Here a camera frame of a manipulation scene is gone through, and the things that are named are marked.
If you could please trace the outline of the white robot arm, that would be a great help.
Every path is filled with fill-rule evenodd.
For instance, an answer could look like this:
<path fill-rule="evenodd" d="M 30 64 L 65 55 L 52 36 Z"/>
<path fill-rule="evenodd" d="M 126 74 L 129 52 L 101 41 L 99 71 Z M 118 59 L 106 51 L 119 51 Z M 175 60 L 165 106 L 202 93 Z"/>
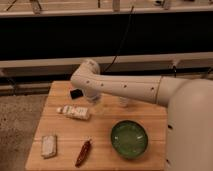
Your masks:
<path fill-rule="evenodd" d="M 213 171 L 213 80 L 102 75 L 86 59 L 70 81 L 89 101 L 105 93 L 164 106 L 165 171 Z"/>

